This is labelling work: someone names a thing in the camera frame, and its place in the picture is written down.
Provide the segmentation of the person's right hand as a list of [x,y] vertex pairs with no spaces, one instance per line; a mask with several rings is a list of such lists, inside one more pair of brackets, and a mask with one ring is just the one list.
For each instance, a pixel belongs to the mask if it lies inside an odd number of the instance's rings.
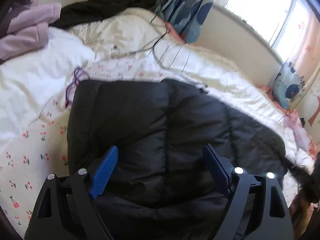
[[304,190],[293,199],[289,207],[294,239],[320,240],[319,207],[307,201]]

